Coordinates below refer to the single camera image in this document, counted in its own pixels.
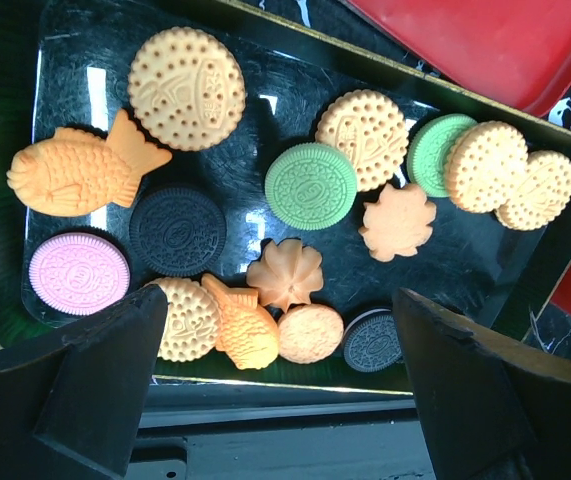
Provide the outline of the black sandwich cookie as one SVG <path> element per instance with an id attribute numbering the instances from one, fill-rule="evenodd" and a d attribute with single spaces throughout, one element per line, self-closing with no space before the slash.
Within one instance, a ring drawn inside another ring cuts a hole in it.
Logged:
<path id="1" fill-rule="evenodd" d="M 376 307 L 358 313 L 347 324 L 342 341 L 343 358 L 353 370 L 375 373 L 402 358 L 392 309 Z"/>
<path id="2" fill-rule="evenodd" d="M 220 257 L 226 236 L 222 210 L 201 191 L 185 186 L 145 195 L 129 223 L 133 251 L 148 268 L 166 276 L 204 272 Z"/>

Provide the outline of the red tin lid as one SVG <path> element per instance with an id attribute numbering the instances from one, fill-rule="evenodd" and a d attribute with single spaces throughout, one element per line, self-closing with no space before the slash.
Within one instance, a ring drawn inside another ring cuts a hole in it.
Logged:
<path id="1" fill-rule="evenodd" d="M 477 124 L 505 122 L 532 152 L 571 160 L 571 131 L 544 115 L 571 84 L 571 1 L 357 1 L 354 8 L 436 68 L 439 79 L 410 86 L 411 97 Z M 510 334 L 547 304 L 571 262 L 571 199 L 536 230 L 503 226 L 495 215 L 471 213 L 472 223 L 515 249 L 478 320 Z"/>

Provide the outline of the small fish cookie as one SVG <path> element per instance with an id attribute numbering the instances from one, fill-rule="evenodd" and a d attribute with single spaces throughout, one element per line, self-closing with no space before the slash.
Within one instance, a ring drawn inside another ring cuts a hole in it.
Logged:
<path id="1" fill-rule="evenodd" d="M 271 314 L 259 304 L 254 288 L 228 287 L 212 274 L 201 285 L 215 299 L 221 315 L 221 333 L 215 348 L 225 352 L 237 369 L 264 369 L 279 354 L 279 330 Z"/>

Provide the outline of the fish shaped cookie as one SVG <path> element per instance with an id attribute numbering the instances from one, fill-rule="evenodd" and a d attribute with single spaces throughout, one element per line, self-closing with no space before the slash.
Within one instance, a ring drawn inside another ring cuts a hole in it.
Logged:
<path id="1" fill-rule="evenodd" d="M 77 217 L 109 203 L 131 207 L 143 176 L 171 159 L 120 109 L 106 138 L 58 127 L 51 138 L 18 151 L 7 184 L 36 212 Z"/>

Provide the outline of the large round biscuit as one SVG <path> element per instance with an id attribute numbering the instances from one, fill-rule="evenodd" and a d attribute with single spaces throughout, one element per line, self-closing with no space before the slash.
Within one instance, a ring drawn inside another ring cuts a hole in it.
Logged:
<path id="1" fill-rule="evenodd" d="M 173 27 L 138 50 L 128 76 L 130 105 L 142 126 L 163 144 L 201 151 L 227 139 L 246 105 L 242 71 L 214 36 Z"/>

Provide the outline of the lower round biscuit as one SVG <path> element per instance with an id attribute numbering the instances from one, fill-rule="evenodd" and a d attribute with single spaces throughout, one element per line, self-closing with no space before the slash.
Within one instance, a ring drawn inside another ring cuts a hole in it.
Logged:
<path id="1" fill-rule="evenodd" d="M 167 298 L 167 315 L 158 357 L 171 362 L 190 362 L 208 354 L 221 333 L 221 314 L 216 300 L 197 281 L 163 277 L 158 285 Z"/>

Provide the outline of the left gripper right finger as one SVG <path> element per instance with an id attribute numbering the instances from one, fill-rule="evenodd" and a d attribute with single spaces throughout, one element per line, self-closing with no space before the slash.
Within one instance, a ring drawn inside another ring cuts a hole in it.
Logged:
<path id="1" fill-rule="evenodd" d="M 571 479 L 571 361 L 409 289 L 393 313 L 439 479 Z"/>

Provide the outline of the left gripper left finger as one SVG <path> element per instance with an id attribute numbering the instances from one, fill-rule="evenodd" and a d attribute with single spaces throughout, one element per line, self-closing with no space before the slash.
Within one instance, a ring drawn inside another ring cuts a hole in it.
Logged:
<path id="1" fill-rule="evenodd" d="M 157 286 L 0 350 L 0 479 L 122 479 L 167 313 Z"/>

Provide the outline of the plain round orange cookie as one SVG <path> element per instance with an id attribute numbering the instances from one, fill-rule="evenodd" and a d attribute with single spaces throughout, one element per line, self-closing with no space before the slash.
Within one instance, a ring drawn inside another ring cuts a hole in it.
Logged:
<path id="1" fill-rule="evenodd" d="M 279 355 L 297 364 L 329 357 L 340 345 L 344 322 L 334 309 L 309 304 L 290 309 L 278 321 Z"/>

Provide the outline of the maple leaf cookie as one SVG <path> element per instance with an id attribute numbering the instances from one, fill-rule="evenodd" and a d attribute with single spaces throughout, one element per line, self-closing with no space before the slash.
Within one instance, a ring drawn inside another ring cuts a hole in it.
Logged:
<path id="1" fill-rule="evenodd" d="M 433 233 L 437 207 L 416 184 L 401 189 L 387 184 L 376 202 L 365 202 L 358 229 L 369 255 L 379 262 L 418 253 Z"/>

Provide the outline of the round biscuit behind green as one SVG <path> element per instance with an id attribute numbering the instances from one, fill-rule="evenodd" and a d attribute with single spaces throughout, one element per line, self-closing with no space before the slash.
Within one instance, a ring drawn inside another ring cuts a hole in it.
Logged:
<path id="1" fill-rule="evenodd" d="M 315 140 L 346 155 L 356 172 L 357 190 L 374 190 L 390 180 L 409 146 L 405 117 L 380 92 L 358 89 L 338 97 L 321 115 Z"/>

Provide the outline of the pink sandwich cookie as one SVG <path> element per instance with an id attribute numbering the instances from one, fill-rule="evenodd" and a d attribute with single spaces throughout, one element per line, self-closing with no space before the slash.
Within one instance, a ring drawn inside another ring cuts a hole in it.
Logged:
<path id="1" fill-rule="evenodd" d="M 31 257 L 28 277 L 46 305 L 81 316 L 117 302 L 130 285 L 124 254 L 110 241 L 84 232 L 63 233 L 43 242 Z"/>

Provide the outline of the green sandwich cookie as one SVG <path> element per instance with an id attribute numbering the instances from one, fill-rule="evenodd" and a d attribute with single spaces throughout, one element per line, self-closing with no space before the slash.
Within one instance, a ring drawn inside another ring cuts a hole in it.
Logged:
<path id="1" fill-rule="evenodd" d="M 279 155 L 264 182 L 267 203 L 285 224 L 306 231 L 329 228 L 353 206 L 356 172 L 339 150 L 302 143 Z"/>
<path id="2" fill-rule="evenodd" d="M 419 185 L 428 197 L 446 198 L 444 167 L 457 139 L 477 121 L 464 114 L 449 114 L 427 122 L 409 145 L 406 168 L 411 183 Z"/>

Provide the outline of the far right round biscuit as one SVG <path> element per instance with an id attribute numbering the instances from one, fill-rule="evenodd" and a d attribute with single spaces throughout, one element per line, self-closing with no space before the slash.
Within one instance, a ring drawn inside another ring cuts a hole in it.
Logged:
<path id="1" fill-rule="evenodd" d="M 556 219 L 571 199 L 571 160 L 556 151 L 529 154 L 525 173 L 495 215 L 505 227 L 531 231 Z"/>

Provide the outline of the black cookie tray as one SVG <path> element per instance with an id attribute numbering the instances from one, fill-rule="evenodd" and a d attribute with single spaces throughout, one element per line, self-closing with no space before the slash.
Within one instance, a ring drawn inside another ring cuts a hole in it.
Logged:
<path id="1" fill-rule="evenodd" d="M 84 315 L 35 258 L 89 233 L 166 326 L 164 379 L 407 394 L 395 327 L 306 365 L 276 320 L 406 288 L 513 338 L 571 260 L 571 132 L 238 2 L 0 1 L 0 348 Z"/>

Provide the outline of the swirl meringue cookie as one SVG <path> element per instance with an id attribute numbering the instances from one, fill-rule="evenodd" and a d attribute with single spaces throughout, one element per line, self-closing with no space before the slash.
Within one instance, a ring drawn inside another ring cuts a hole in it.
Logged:
<path id="1" fill-rule="evenodd" d="M 310 295 L 323 288 L 322 260 L 319 251 L 299 239 L 271 240 L 261 258 L 249 264 L 246 282 L 258 291 L 262 306 L 286 313 L 292 305 L 310 304 Z"/>

